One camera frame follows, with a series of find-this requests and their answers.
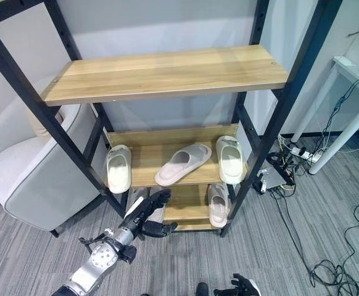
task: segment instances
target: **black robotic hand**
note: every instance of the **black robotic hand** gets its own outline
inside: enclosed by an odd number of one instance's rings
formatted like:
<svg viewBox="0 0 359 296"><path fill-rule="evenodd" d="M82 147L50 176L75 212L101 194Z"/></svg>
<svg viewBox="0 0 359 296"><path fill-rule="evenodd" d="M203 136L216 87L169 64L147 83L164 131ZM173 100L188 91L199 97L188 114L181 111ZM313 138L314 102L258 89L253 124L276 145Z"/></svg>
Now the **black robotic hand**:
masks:
<svg viewBox="0 0 359 296"><path fill-rule="evenodd" d="M156 192L155 194L152 194L149 197L151 200L153 200L151 204L152 212L149 215L151 215L156 209L163 208L164 205L170 200L170 196L169 189L164 189ZM151 237L165 237L171 234L178 226L177 223L162 224L160 222L150 220L145 221L141 230L141 234Z"/></svg>
<svg viewBox="0 0 359 296"><path fill-rule="evenodd" d="M234 273L233 277L236 280L232 280L233 289L226 290L214 290L214 296L261 296L255 283L250 282L245 277L238 273Z"/></svg>
<svg viewBox="0 0 359 296"><path fill-rule="evenodd" d="M171 192L169 189L163 189L155 194L152 194L148 198L144 199L131 213L129 213L119 227L123 226L130 229L134 237L137 237L140 233L148 235L148 231L145 232L143 230L145 226L150 224L147 222L148 217L151 216L157 208L162 208L164 204L170 200L170 197Z"/></svg>

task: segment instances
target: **desk leg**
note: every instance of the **desk leg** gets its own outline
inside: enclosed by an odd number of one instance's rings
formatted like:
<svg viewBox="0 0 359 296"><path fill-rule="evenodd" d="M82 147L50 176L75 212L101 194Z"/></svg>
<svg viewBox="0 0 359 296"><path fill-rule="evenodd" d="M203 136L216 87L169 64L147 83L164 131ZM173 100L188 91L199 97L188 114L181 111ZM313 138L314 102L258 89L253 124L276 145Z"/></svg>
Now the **desk leg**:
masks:
<svg viewBox="0 0 359 296"><path fill-rule="evenodd" d="M315 101L312 103L311 107L308 109L307 113L303 117L303 120L297 125L295 133L291 139L291 142L296 143L304 132L310 120L314 117L316 111L322 104L326 95L332 88L334 82L336 82L336 78L338 76L337 66L334 64L333 68L329 72L328 79L324 82L318 94L316 95Z"/></svg>
<svg viewBox="0 0 359 296"><path fill-rule="evenodd" d="M333 142L327 151L321 156L321 158L313 164L313 166L308 171L311 175L316 174L326 162L338 151L340 148L351 138L353 134L359 129L359 113L351 121L349 126L343 130L341 135Z"/></svg>

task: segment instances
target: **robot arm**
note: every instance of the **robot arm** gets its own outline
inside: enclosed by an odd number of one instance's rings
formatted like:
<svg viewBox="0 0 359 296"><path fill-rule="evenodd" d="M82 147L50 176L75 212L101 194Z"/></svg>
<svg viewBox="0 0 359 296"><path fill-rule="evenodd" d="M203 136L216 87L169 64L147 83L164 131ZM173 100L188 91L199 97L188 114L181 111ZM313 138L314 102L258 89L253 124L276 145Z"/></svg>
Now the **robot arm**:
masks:
<svg viewBox="0 0 359 296"><path fill-rule="evenodd" d="M154 210L162 208L169 198L169 189L159 191L146 199L140 197L115 232L107 228L105 233L94 240L81 238L80 241L87 246L91 256L52 296L90 295L103 278L115 268L118 260L131 264L137 250L130 244L139 234L165 237L171 233L176 228L176 223L162 225L155 221L147 221ZM89 248L89 244L92 243L99 243L93 251Z"/></svg>

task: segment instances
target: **wooden shelf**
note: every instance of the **wooden shelf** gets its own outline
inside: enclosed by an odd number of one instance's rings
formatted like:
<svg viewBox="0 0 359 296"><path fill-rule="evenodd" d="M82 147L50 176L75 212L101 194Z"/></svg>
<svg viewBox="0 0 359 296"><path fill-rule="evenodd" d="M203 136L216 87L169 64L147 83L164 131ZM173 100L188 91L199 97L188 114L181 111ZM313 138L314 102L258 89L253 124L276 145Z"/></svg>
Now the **wooden shelf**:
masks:
<svg viewBox="0 0 359 296"><path fill-rule="evenodd" d="M195 230L216 230L211 224L195 223L195 224L181 224L178 223L178 227L175 231L195 231Z"/></svg>
<svg viewBox="0 0 359 296"><path fill-rule="evenodd" d="M213 230L207 197L208 185L173 186L164 222L177 222L177 231Z"/></svg>
<svg viewBox="0 0 359 296"><path fill-rule="evenodd" d="M235 136L237 127L238 125L223 125L168 131L109 133L109 140L112 146L124 144L131 149L132 187L158 186L154 177L175 152L195 142L208 145L212 149L211 158L176 185L210 184L221 181L215 142L222 135Z"/></svg>
<svg viewBox="0 0 359 296"><path fill-rule="evenodd" d="M260 45L69 62L41 97L49 106L283 88Z"/></svg>

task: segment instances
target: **wall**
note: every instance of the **wall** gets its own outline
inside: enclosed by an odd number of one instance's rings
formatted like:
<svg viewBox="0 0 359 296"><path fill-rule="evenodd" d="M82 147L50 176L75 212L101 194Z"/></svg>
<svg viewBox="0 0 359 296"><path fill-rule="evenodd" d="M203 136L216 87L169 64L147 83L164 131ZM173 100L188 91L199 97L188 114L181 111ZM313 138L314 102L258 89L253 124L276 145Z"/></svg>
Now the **wall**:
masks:
<svg viewBox="0 0 359 296"><path fill-rule="evenodd" d="M59 2L84 59L247 44L256 1L154 0ZM230 122L233 94L111 102L118 130Z"/></svg>
<svg viewBox="0 0 359 296"><path fill-rule="evenodd" d="M1 22L0 38L32 83L55 75L69 61L44 4ZM0 113L16 96L0 73Z"/></svg>
<svg viewBox="0 0 359 296"><path fill-rule="evenodd" d="M263 29L261 43L277 59L286 70L292 67L295 52L300 46L300 38L304 35L304 23L310 20L310 12L314 9L315 0L274 0ZM359 30L359 1L343 0L337 17L332 25L315 64L303 86L297 101L288 116L281 132L293 133L296 124L301 120L309 108L314 108L313 98L316 96L321 84L326 79L329 69L332 67L332 58L342 56L347 51L354 36L348 37L349 33ZM316 117L307 126L305 132L321 131L333 110L339 97L345 93L350 83L345 78L339 78L331 89L328 97L318 110ZM260 134L266 128L270 116L266 116L266 104L268 109L274 104L274 99L268 91L260 95L260 99L253 106L253 116L257 121L256 129ZM341 131L346 124L359 111L359 92L354 91L351 99L343 106L336 116L332 125L333 131Z"/></svg>

